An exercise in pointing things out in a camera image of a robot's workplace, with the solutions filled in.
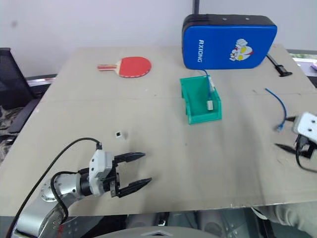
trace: beige table surface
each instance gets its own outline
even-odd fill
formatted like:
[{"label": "beige table surface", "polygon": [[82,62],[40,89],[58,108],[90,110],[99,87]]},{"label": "beige table surface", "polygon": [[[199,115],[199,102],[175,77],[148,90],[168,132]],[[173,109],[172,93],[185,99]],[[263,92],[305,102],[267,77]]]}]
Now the beige table surface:
[{"label": "beige table surface", "polygon": [[[279,95],[289,115],[316,113],[317,94],[281,45],[270,54],[293,75],[281,78],[265,59],[254,69],[210,70],[222,100],[222,120],[188,125],[179,78],[202,74],[182,64],[179,47],[82,48],[58,74],[0,168],[0,215],[14,215],[53,158],[71,141],[90,136],[114,154],[147,155],[118,168],[122,185],[153,181],[124,198],[90,196],[70,215],[133,214],[203,210],[317,200],[317,175],[301,170],[295,156],[275,147],[292,145],[287,122],[282,132]],[[152,70],[124,79],[98,72],[99,63],[123,56],[145,56]],[[126,140],[114,133],[122,130]],[[80,142],[55,164],[62,170],[89,165],[92,142]]]}]

